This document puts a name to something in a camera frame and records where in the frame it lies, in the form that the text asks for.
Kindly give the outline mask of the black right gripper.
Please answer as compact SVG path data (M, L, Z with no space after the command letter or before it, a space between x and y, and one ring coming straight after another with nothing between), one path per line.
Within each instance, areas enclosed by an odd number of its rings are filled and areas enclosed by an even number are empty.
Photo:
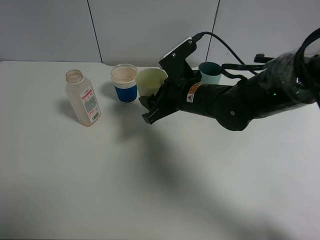
M142 115L144 121L152 125L178 111L211 118L213 86L201 83L200 80L200 71L193 70L191 75L180 79L180 85L168 78L156 94L140 96L141 105L148 110Z

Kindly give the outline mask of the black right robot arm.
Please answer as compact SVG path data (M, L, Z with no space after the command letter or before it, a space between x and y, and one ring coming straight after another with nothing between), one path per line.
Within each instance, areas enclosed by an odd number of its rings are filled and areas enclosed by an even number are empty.
M218 75L232 80L221 85L205 80L187 58L205 35L211 36L209 60ZM216 43L227 47L218 51ZM236 49L229 47L235 44ZM213 27L177 44L160 61L167 77L139 90L153 124L177 111L217 120L230 131L250 121L320 101L320 3L317 0L220 0Z

